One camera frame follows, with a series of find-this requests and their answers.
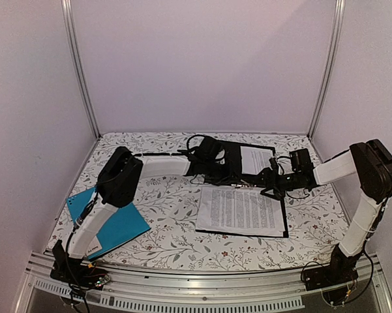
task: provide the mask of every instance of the white backdrop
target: white backdrop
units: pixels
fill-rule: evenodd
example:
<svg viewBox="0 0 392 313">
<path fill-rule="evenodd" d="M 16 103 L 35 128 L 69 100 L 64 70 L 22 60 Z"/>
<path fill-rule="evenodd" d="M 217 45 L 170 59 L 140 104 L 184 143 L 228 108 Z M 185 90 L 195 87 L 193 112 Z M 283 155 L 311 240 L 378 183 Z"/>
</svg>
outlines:
<svg viewBox="0 0 392 313">
<path fill-rule="evenodd" d="M 77 0 L 102 131 L 306 133 L 335 1 Z"/>
<path fill-rule="evenodd" d="M 93 142 L 61 3 L 0 1 L 0 313 Z"/>
<path fill-rule="evenodd" d="M 392 1 L 348 1 L 315 144 L 324 158 L 378 138 L 392 154 Z M 352 216 L 359 180 L 336 183 Z M 371 239 L 392 292 L 392 200 Z"/>
</svg>

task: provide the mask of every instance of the blue folder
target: blue folder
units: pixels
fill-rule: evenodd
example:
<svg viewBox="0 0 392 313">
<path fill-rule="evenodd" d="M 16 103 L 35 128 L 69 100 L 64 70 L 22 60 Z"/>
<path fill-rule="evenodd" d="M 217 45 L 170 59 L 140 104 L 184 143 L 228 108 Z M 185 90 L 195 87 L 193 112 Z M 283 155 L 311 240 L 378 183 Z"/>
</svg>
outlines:
<svg viewBox="0 0 392 313">
<path fill-rule="evenodd" d="M 67 199 L 68 209 L 72 220 L 76 220 L 84 207 L 90 201 L 95 189 L 87 189 Z M 122 207 L 113 214 L 97 234 L 102 249 L 89 255 L 88 260 L 93 261 L 113 249 L 127 243 L 150 229 L 147 222 L 139 214 L 133 203 Z"/>
</svg>

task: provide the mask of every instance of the table surface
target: table surface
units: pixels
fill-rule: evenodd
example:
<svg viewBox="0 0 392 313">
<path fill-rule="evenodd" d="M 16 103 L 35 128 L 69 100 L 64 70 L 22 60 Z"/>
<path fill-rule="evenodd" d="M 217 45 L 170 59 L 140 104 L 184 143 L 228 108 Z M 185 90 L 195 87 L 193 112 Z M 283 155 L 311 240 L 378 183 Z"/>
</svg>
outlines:
<svg viewBox="0 0 392 313">
<path fill-rule="evenodd" d="M 71 196 L 94 186 L 97 175 L 119 146 L 133 153 L 174 152 L 193 133 L 109 133 L 103 135 L 80 175 Z M 320 161 L 306 136 L 269 134 L 209 134 L 222 140 L 273 146 L 277 156 L 307 148 L 315 165 Z M 288 160 L 281 159 L 287 171 Z M 200 233 L 194 230 L 202 185 L 191 177 L 142 179 L 134 204 L 151 229 L 105 255 L 100 261 L 163 269 L 252 271 L 299 267 L 308 261 L 329 261 L 333 245 L 348 224 L 331 185 L 315 188 L 310 196 L 286 198 L 289 238 L 266 239 Z M 303 196 L 303 191 L 290 193 Z M 52 249 L 72 229 L 64 207 L 48 241 Z"/>
</svg>

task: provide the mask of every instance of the metal extrusion bar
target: metal extrusion bar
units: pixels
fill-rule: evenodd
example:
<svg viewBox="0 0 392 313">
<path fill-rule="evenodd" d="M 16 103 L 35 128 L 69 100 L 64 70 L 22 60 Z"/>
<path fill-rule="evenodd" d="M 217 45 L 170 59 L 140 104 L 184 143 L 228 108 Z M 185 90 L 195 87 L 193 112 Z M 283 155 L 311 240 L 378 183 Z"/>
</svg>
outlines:
<svg viewBox="0 0 392 313">
<path fill-rule="evenodd" d="M 316 107 L 313 112 L 312 123 L 309 127 L 309 138 L 312 140 L 316 129 L 318 127 L 319 119 L 322 114 L 322 109 L 325 103 L 327 90 L 329 89 L 329 82 L 331 79 L 333 67 L 335 65 L 335 58 L 339 46 L 339 38 L 340 33 L 342 30 L 342 21 L 344 18 L 344 8 L 345 8 L 345 0 L 337 0 L 335 6 L 335 16 L 333 19 L 333 28 L 332 28 L 332 35 L 331 41 L 329 44 L 329 53 L 327 54 L 327 61 L 325 66 L 324 77 L 322 80 L 322 84 L 320 86 L 318 100 L 316 103 Z"/>
<path fill-rule="evenodd" d="M 377 257 L 372 256 L 372 260 L 375 275 L 382 275 Z M 25 312 L 32 288 L 61 297 L 69 296 L 67 284 L 49 278 L 52 266 L 51 256 L 32 253 L 17 313 Z M 177 274 L 168 273 L 168 270 L 141 269 L 121 264 L 102 267 L 109 272 L 112 280 L 102 291 L 92 290 L 87 293 L 89 304 L 127 312 L 284 312 L 303 308 L 302 296 L 320 293 L 320 290 L 306 291 L 300 281 L 301 269 L 232 273 L 194 271 Z M 370 275 L 369 261 L 361 258 L 357 270 L 359 280 L 367 279 Z"/>
<path fill-rule="evenodd" d="M 71 0 L 61 0 L 61 2 L 63 7 L 65 29 L 67 30 L 68 45 L 70 47 L 72 62 L 74 63 L 74 69 L 76 71 L 84 109 L 87 114 L 93 135 L 95 138 L 99 138 L 100 130 L 98 129 L 96 115 L 94 113 L 93 106 L 91 105 L 90 95 L 87 84 L 85 82 L 83 66 L 80 58 L 80 52 L 78 50 L 77 37 L 74 28 L 74 18 L 72 17 Z"/>
</svg>

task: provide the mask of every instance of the paper sheet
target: paper sheet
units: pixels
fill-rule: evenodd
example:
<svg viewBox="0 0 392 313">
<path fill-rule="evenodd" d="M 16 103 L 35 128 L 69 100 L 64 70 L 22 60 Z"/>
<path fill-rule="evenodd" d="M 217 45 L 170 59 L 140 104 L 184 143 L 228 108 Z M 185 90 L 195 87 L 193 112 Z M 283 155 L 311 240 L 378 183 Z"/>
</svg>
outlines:
<svg viewBox="0 0 392 313">
<path fill-rule="evenodd" d="M 270 167 L 269 159 L 274 157 L 272 150 L 241 146 L 242 174 L 256 175 Z"/>
<path fill-rule="evenodd" d="M 281 203 L 257 188 L 203 187 L 197 230 L 282 237 Z"/>
</svg>

